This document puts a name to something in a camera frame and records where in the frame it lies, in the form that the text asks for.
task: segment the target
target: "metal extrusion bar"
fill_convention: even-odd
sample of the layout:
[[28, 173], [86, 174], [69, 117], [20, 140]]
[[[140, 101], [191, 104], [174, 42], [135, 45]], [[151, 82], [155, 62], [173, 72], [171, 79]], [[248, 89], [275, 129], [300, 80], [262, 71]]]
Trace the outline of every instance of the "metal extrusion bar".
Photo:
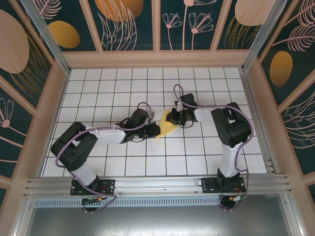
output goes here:
[[300, 214], [296, 209], [293, 196], [291, 194], [280, 194], [280, 199], [291, 234], [293, 236], [306, 236], [305, 228]]
[[[86, 205], [86, 207], [102, 207], [111, 198], [101, 202]], [[193, 196], [193, 197], [140, 197], [118, 198], [108, 207], [184, 207], [184, 206], [217, 206], [219, 196]], [[82, 207], [82, 198], [43, 198], [36, 199], [34, 208], [77, 208]]]
[[247, 73], [244, 73], [243, 71], [240, 71], [240, 75], [241, 75], [246, 98], [249, 101], [248, 104], [249, 104], [250, 112], [252, 115], [252, 120], [254, 122], [255, 129], [259, 138], [259, 144], [263, 151], [263, 157], [270, 159], [272, 163], [272, 167], [266, 165], [267, 172], [279, 174], [279, 168], [275, 162], [275, 157], [271, 149], [267, 132], [264, 127], [260, 111], [258, 109], [258, 104], [252, 92], [250, 79], [248, 78]]
[[243, 69], [246, 72], [250, 66], [252, 65], [253, 61], [255, 60], [259, 50], [261, 49], [262, 45], [268, 38], [272, 28], [276, 24], [278, 17], [280, 16], [281, 12], [283, 11], [287, 0], [277, 0], [271, 7], [271, 10], [266, 17], [265, 22], [262, 24], [252, 46], [244, 60]]
[[60, 64], [62, 70], [69, 74], [69, 66], [63, 56], [63, 53], [60, 47], [57, 45], [54, 37], [52, 36], [51, 32], [48, 29], [48, 26], [44, 19], [41, 17], [35, 3], [30, 0], [21, 0], [21, 4], [27, 11], [28, 15], [30, 16], [31, 20], [33, 21], [34, 25], [36, 26], [37, 30], [40, 32], [40, 35], [45, 40], [47, 46], [49, 47], [52, 54], [55, 56], [56, 60]]
[[60, 98], [59, 98], [58, 108], [55, 110], [54, 119], [52, 120], [51, 125], [50, 125], [49, 133], [47, 135], [47, 140], [46, 140], [46, 149], [43, 152], [43, 155], [41, 157], [41, 161], [40, 161], [40, 165], [38, 166], [36, 177], [40, 176], [42, 169], [45, 167], [44, 163], [46, 161], [46, 153], [48, 153], [48, 150], [50, 148], [49, 144], [50, 144], [50, 141], [51, 141], [52, 136], [53, 136], [55, 124], [57, 124], [58, 114], [59, 114], [59, 111], [61, 109], [61, 105], [63, 102], [63, 95], [65, 94], [65, 90], [67, 87], [66, 85], [67, 85], [67, 82], [69, 81], [69, 78], [70, 78], [70, 73], [66, 75], [66, 79], [64, 79], [64, 81], [63, 81], [63, 90], [62, 90]]
[[[204, 196], [202, 177], [117, 177], [115, 193], [119, 197]], [[70, 195], [72, 178], [44, 177], [29, 179], [25, 198], [73, 198]], [[286, 175], [250, 175], [248, 194], [280, 194], [290, 192]]]

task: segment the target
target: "pink flower illustration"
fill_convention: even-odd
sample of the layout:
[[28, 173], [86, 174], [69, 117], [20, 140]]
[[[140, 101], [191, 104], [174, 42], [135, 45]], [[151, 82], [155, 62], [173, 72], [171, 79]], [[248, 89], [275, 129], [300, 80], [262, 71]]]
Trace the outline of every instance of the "pink flower illustration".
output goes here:
[[184, 0], [184, 4], [186, 6], [194, 6], [194, 5], [208, 5], [215, 3], [217, 0]]
[[213, 25], [211, 25], [211, 13], [204, 14], [200, 13], [196, 18], [196, 13], [189, 14], [189, 24], [192, 32], [192, 43], [191, 49], [193, 50], [193, 40], [196, 33], [204, 33], [213, 30]]
[[163, 14], [163, 20], [164, 20], [164, 23], [167, 27], [169, 46], [171, 47], [171, 50], [173, 50], [171, 38], [170, 38], [170, 34], [169, 34], [169, 29], [181, 26], [182, 22], [180, 21], [180, 17], [178, 16], [178, 13], [176, 13], [176, 14], [171, 13], [171, 14], [169, 14], [169, 16], [167, 13], [164, 13]]
[[217, 2], [217, 0], [184, 0], [185, 4], [185, 13], [184, 13], [184, 26], [183, 26], [183, 50], [185, 50], [185, 26], [186, 26], [186, 15], [187, 8], [190, 6], [198, 6], [198, 5], [208, 5]]
[[[5, 103], [4, 98], [0, 98], [0, 128], [9, 128], [9, 129], [12, 129], [13, 131], [15, 131], [15, 132], [17, 132], [23, 136], [26, 136], [26, 134], [23, 134], [22, 132], [14, 129], [10, 126], [10, 120], [12, 118], [13, 108], [14, 108], [13, 101], [8, 99], [7, 103]], [[0, 139], [7, 142], [7, 143], [15, 145], [17, 147], [20, 147], [20, 148], [23, 147], [23, 145], [20, 145], [14, 141], [6, 139], [5, 137], [0, 136]], [[0, 161], [2, 161], [2, 162], [16, 162], [16, 161], [9, 161], [9, 160], [3, 160], [3, 159], [0, 159]]]

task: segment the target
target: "dark green wall panel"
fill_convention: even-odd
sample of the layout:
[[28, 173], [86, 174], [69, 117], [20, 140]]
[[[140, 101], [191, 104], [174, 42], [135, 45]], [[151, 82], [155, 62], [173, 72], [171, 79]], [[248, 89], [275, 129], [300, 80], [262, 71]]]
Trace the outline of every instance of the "dark green wall panel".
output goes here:
[[274, 34], [276, 28], [278, 27], [280, 21], [282, 20], [282, 18], [283, 18], [283, 16], [284, 16], [285, 12], [287, 11], [287, 9], [288, 9], [288, 7], [290, 6], [291, 3], [292, 3], [292, 0], [287, 0], [287, 2], [286, 2], [286, 4], [285, 4], [285, 7], [284, 7], [284, 9], [283, 9], [283, 11], [282, 11], [282, 13], [281, 13], [281, 15], [279, 16], [279, 18], [278, 18], [277, 22], [275, 23], [273, 29], [271, 30], [270, 34], [269, 34], [268, 37], [266, 38], [265, 43], [262, 45], [261, 49], [259, 50], [259, 52], [258, 52], [258, 57], [260, 57], [260, 55], [262, 54], [262, 52], [265, 50], [265, 48], [266, 48], [266, 46], [267, 46], [267, 44], [268, 44], [268, 42], [269, 42], [269, 39], [270, 39], [271, 36]]
[[186, 7], [184, 1], [161, 0], [161, 50], [182, 50], [183, 35], [185, 50], [209, 50], [222, 3], [221, 0], [204, 0], [195, 1], [193, 6]]
[[[305, 11], [306, 3], [313, 4], [313, 8]], [[302, 0], [297, 4], [261, 64], [278, 105], [315, 69], [314, 7], [314, 1]]]
[[303, 174], [315, 171], [315, 83], [282, 112]]
[[0, 175], [12, 177], [33, 116], [0, 88]]
[[312, 196], [314, 204], [315, 204], [315, 184], [309, 185], [309, 191], [311, 193], [311, 196]]
[[[19, 0], [18, 2], [25, 12], [21, 2]], [[63, 25], [68, 23], [78, 32], [80, 36], [79, 45], [74, 48], [60, 46], [63, 52], [96, 51], [79, 0], [36, 0], [34, 2], [39, 8], [39, 11], [42, 11], [43, 7], [41, 6], [46, 3], [50, 8], [44, 8], [44, 13], [41, 13], [47, 25], [55, 21], [62, 21], [64, 22]]]
[[[33, 26], [33, 28], [35, 29], [36, 33], [38, 34], [39, 37], [41, 37], [40, 32], [38, 31], [38, 29], [36, 28], [36, 26], [34, 25], [33, 21], [30, 19], [30, 17], [28, 16], [28, 14], [26, 13], [25, 8], [23, 7], [22, 3], [20, 2], [20, 0], [17, 0], [17, 2], [19, 3], [21, 9], [24, 11], [24, 14], [27, 16], [27, 18], [29, 19], [29, 22], [31, 23], [31, 25]], [[50, 55], [52, 56], [52, 58], [55, 58], [54, 55], [52, 54], [52, 52], [50, 51], [50, 48], [47, 46], [46, 42], [43, 40], [43, 43], [45, 44], [45, 47], [47, 48], [47, 50], [49, 51]]]
[[0, 208], [1, 208], [2, 202], [4, 200], [5, 194], [6, 194], [6, 189], [0, 188]]
[[243, 26], [242, 24], [238, 23], [235, 17], [236, 3], [237, 0], [232, 1], [223, 27], [221, 38], [217, 48], [218, 50], [249, 49], [261, 27], [261, 25]]
[[[48, 77], [51, 64], [40, 49], [39, 45], [36, 43], [31, 33], [28, 31], [21, 18], [18, 16], [12, 5], [4, 0], [0, 2], [0, 10], [8, 13], [14, 19], [16, 19], [19, 24], [23, 27], [29, 44], [29, 58], [27, 61], [26, 67], [20, 73], [9, 73], [6, 68], [0, 67], [0, 75], [12, 85], [26, 100], [29, 101], [34, 107], [37, 107], [38, 101], [40, 99], [42, 90], [44, 88], [46, 79]], [[15, 30], [14, 27], [7, 28], [8, 32], [1, 32], [2, 37], [9, 37], [9, 34]], [[14, 38], [11, 39], [12, 44], [17, 43], [14, 41]], [[23, 55], [20, 55], [19, 51], [11, 52], [10, 56], [14, 57], [15, 60], [12, 64], [20, 63], [20, 58]], [[0, 55], [0, 57], [5, 57], [3, 60], [7, 59], [7, 55]]]
[[[113, 12], [113, 9], [116, 9], [116, 3], [119, 4], [117, 0], [99, 0], [99, 2], [103, 2], [108, 11], [111, 12]], [[137, 8], [141, 8], [143, 5], [142, 11], [135, 18], [132, 11], [130, 11], [131, 14], [128, 14], [127, 9], [127, 16], [113, 14], [112, 18], [127, 19], [122, 24], [120, 20], [112, 21], [110, 17], [107, 18], [97, 7], [95, 0], [89, 0], [98, 36], [102, 42], [104, 51], [153, 50], [151, 0], [130, 0], [130, 2], [133, 5], [133, 11], [137, 11]]]

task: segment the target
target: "black grid line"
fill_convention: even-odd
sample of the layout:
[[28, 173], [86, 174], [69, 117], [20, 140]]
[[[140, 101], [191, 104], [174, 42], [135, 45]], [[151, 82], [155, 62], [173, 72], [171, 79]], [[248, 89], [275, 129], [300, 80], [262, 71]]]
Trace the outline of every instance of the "black grid line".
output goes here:
[[[206, 156], [220, 156], [220, 155], [222, 155], [221, 153], [218, 153], [218, 154], [206, 154]], [[242, 153], [240, 153], [240, 155], [262, 155], [261, 153], [246, 153], [246, 154], [244, 154], [244, 152], [242, 152]], [[129, 155], [128, 157], [163, 157], [164, 155]], [[184, 156], [184, 155], [167, 155], [167, 156]], [[196, 154], [187, 154], [187, 156], [204, 156], [204, 154], [198, 154], [198, 155], [196, 155]], [[94, 158], [104, 158], [105, 156], [89, 156], [89, 157], [94, 157]], [[117, 156], [114, 156], [114, 155], [110, 155], [110, 156], [108, 156], [108, 157], [126, 157], [125, 155], [123, 155], [123, 156], [121, 156], [121, 155], [117, 155]]]
[[[163, 106], [165, 109], [165, 96], [164, 96], [164, 68], [162, 68], [162, 78], [163, 78]], [[164, 139], [164, 149], [165, 149], [165, 175], [167, 175], [167, 153], [166, 153], [166, 139]]]
[[[196, 87], [196, 94], [197, 94], [197, 104], [199, 104], [196, 80], [195, 80], [195, 87]], [[205, 140], [204, 140], [204, 137], [203, 137], [202, 124], [200, 124], [200, 128], [201, 128], [201, 136], [202, 136], [202, 142], [203, 142], [203, 151], [204, 151], [204, 153], [205, 153], [206, 169], [207, 169], [207, 175], [208, 175], [209, 172], [208, 172], [208, 164], [207, 164], [207, 156], [206, 156], [206, 147], [205, 147]]]
[[[130, 117], [131, 88], [132, 88], [132, 73], [133, 73], [133, 68], [131, 69], [131, 79], [130, 79], [130, 96], [129, 96], [129, 112], [128, 112], [128, 117]], [[127, 170], [127, 151], [128, 151], [128, 142], [126, 143], [125, 176], [126, 176], [126, 170]]]
[[[49, 156], [50, 149], [51, 149], [51, 147], [52, 147], [52, 145], [53, 145], [53, 137], [54, 137], [55, 132], [56, 132], [56, 129], [57, 129], [57, 125], [58, 125], [58, 120], [59, 120], [61, 108], [62, 108], [63, 102], [64, 102], [65, 92], [67, 91], [68, 84], [69, 84], [69, 81], [70, 81], [70, 78], [71, 78], [71, 74], [72, 74], [72, 71], [70, 71], [68, 81], [66, 82], [66, 87], [65, 87], [65, 90], [64, 90], [63, 99], [62, 99], [62, 101], [61, 101], [61, 104], [60, 104], [60, 107], [59, 107], [59, 110], [58, 110], [58, 115], [57, 115], [56, 123], [55, 123], [55, 126], [54, 126], [54, 131], [52, 132], [52, 136], [51, 136], [52, 138], [51, 138], [50, 143], [49, 143], [49, 149], [47, 150], [46, 157]], [[45, 169], [46, 169], [46, 164], [47, 164], [47, 160], [44, 161], [44, 167], [43, 167], [41, 176], [44, 176]]]
[[[193, 77], [194, 77], [194, 80], [195, 80], [195, 85], [196, 85], [196, 78], [195, 78], [195, 74], [194, 74], [194, 69], [193, 69]], [[186, 140], [185, 140], [185, 131], [183, 129], [183, 139], [184, 139], [184, 151], [185, 151], [185, 164], [186, 164], [186, 175], [188, 175], [188, 167], [187, 167], [187, 153], [186, 153]]]
[[[117, 72], [118, 72], [118, 69], [116, 69], [116, 79], [115, 79], [115, 85], [114, 85], [114, 96], [113, 96], [112, 111], [111, 111], [111, 115], [110, 115], [110, 122], [109, 122], [109, 124], [112, 123], [112, 115], [113, 115], [113, 107], [114, 107], [114, 98], [115, 98], [115, 88], [116, 88], [116, 81], [117, 81]], [[108, 145], [107, 145], [107, 149], [106, 149], [106, 161], [105, 161], [104, 175], [105, 175], [105, 172], [106, 172], [107, 155], [108, 155]]]
[[[163, 91], [150, 91], [150, 93], [158, 93], [158, 92], [163, 92]], [[199, 92], [229, 92], [229, 91], [199, 91]], [[84, 94], [102, 94], [102, 93], [113, 93], [113, 92], [83, 92]], [[67, 92], [65, 94], [82, 94], [80, 92]]]
[[[84, 82], [85, 82], [85, 77], [86, 77], [86, 75], [87, 75], [87, 72], [88, 72], [88, 70], [86, 70], [86, 71], [85, 71], [85, 75], [84, 75]], [[79, 107], [77, 108], [77, 113], [76, 113], [76, 115], [75, 115], [75, 119], [74, 119], [74, 121], [76, 121], [76, 120], [77, 120], [78, 111], [79, 111]]]
[[[193, 80], [192, 78], [179, 78], [180, 80]], [[209, 78], [198, 78], [198, 80], [208, 80]], [[214, 80], [224, 80], [224, 78], [213, 78]], [[239, 80], [240, 78], [227, 78], [229, 80]]]
[[246, 169], [247, 169], [248, 172], [250, 172], [249, 169], [248, 169], [247, 160], [246, 160], [246, 155], [245, 155], [245, 153], [244, 153], [244, 150], [243, 150], [243, 155], [244, 155], [244, 160], [245, 160]]
[[[224, 71], [224, 76], [225, 76], [225, 80], [226, 80], [226, 83], [227, 83], [227, 78], [226, 78], [226, 74], [225, 74], [225, 70], [223, 69]], [[230, 93], [230, 87], [228, 86], [228, 83], [227, 83], [227, 89], [228, 89], [228, 94], [230, 95], [230, 99], [232, 101], [232, 97], [231, 97], [231, 93]]]
[[[101, 81], [101, 78], [102, 78], [102, 73], [103, 73], [103, 69], [102, 69], [101, 72], [100, 72], [100, 77], [99, 77], [99, 82], [98, 82], [98, 90], [97, 90], [95, 105], [96, 105], [97, 99], [98, 99], [98, 91], [99, 91], [100, 81]], [[96, 110], [96, 107], [94, 108], [93, 119], [92, 119], [92, 125], [93, 125], [93, 123], [94, 123], [95, 110]]]
[[[149, 82], [149, 69], [147, 68], [147, 101], [146, 102], [148, 102], [148, 83]], [[146, 168], [145, 168], [145, 176], [147, 176], [147, 145], [148, 145], [148, 143], [147, 143], [147, 139], [145, 140], [145, 142], [146, 142]]]

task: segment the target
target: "gold circle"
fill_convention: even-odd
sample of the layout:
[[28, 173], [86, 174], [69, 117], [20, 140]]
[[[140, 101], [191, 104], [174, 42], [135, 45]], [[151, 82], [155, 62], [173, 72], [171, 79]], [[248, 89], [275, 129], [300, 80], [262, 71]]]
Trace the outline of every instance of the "gold circle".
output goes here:
[[285, 51], [279, 51], [275, 54], [271, 61], [270, 66], [270, 79], [271, 82], [281, 87], [289, 79], [293, 69], [293, 60], [289, 53]]
[[235, 18], [244, 26], [260, 26], [264, 23], [274, 0], [238, 0]]
[[134, 18], [141, 14], [143, 0], [95, 0], [101, 13], [108, 19], [116, 22], [128, 20], [128, 17], [123, 17], [123, 8], [120, 2], [124, 5], [126, 11], [127, 9], [130, 10]]
[[79, 46], [80, 35], [69, 23], [54, 21], [48, 25], [48, 28], [59, 46], [64, 48], [75, 48]]
[[29, 41], [21, 24], [7, 12], [0, 10], [0, 68], [20, 73], [29, 61]]

